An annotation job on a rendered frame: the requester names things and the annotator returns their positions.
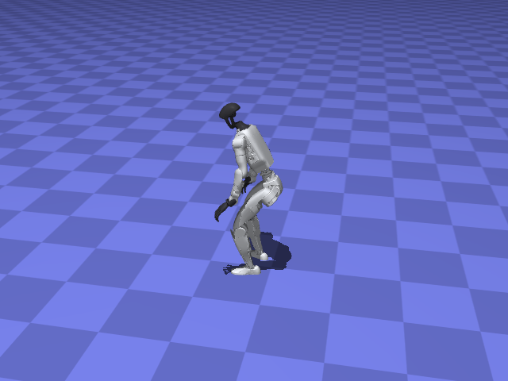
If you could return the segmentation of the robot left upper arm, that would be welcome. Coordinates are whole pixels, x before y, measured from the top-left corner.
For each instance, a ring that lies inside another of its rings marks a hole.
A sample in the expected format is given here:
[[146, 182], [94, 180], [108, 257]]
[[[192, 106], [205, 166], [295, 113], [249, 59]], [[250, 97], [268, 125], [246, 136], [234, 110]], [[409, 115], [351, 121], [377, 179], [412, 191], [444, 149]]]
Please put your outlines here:
[[233, 150], [235, 152], [236, 162], [238, 169], [242, 171], [242, 179], [248, 176], [247, 158], [245, 149], [247, 148], [247, 141], [245, 135], [237, 136], [232, 142]]

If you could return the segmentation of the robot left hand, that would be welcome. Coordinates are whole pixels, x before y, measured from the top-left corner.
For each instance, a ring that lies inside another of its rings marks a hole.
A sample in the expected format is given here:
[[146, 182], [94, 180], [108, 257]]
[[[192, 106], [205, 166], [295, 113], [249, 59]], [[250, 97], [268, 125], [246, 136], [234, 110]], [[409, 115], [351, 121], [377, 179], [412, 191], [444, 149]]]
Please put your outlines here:
[[232, 199], [231, 201], [229, 201], [229, 199], [226, 199], [226, 202], [222, 203], [215, 211], [215, 219], [219, 222], [218, 217], [220, 216], [220, 214], [223, 213], [229, 206], [232, 207], [236, 203], [237, 203], [236, 199]]

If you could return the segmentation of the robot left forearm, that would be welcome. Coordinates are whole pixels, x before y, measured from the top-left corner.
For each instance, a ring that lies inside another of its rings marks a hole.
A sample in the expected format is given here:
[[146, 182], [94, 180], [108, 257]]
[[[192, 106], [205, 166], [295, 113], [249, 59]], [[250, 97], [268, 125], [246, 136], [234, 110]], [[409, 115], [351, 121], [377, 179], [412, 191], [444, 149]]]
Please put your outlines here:
[[[244, 186], [244, 181], [242, 180], [242, 175], [243, 174], [242, 174], [241, 170], [239, 170], [239, 169], [235, 170], [234, 182], [233, 182], [234, 184], [233, 184], [233, 189], [231, 191], [231, 195], [229, 196], [229, 201], [231, 201], [232, 199], [236, 199], [237, 203], [238, 203], [238, 198], [240, 197], [242, 187]], [[234, 204], [234, 206], [236, 204]]]

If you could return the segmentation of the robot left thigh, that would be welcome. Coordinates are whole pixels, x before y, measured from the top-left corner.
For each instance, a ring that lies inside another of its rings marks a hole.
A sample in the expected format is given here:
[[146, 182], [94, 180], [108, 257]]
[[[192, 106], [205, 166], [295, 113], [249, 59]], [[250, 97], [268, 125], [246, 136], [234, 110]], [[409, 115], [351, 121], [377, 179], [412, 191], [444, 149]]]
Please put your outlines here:
[[248, 233], [248, 226], [245, 222], [253, 218], [260, 211], [260, 208], [263, 208], [262, 203], [267, 207], [274, 204], [278, 199], [276, 197], [277, 194], [278, 191], [274, 187], [271, 189], [265, 187], [250, 197], [237, 213], [233, 224], [233, 234], [234, 229], [239, 228], [240, 226], [244, 227], [246, 229], [246, 233]]

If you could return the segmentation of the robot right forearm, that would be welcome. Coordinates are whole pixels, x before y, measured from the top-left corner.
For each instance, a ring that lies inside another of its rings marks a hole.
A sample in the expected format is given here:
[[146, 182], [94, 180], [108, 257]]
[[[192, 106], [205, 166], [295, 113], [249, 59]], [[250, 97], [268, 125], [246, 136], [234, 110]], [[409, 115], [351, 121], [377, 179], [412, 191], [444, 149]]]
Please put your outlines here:
[[250, 176], [250, 178], [251, 178], [250, 183], [254, 183], [256, 181], [257, 175], [258, 174], [256, 174], [251, 168], [249, 169], [248, 176]]

